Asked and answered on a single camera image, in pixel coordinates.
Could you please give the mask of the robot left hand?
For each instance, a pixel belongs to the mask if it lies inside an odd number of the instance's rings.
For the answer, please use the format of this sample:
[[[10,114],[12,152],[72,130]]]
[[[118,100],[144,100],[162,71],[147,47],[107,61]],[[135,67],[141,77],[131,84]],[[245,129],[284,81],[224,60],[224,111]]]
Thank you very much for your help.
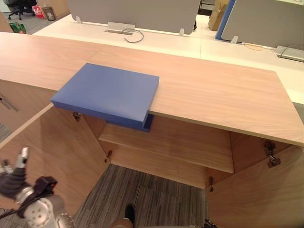
[[[0,194],[15,200],[17,195],[29,186],[26,182],[26,165],[29,158],[29,147],[21,149],[14,168],[8,159],[0,161]]]

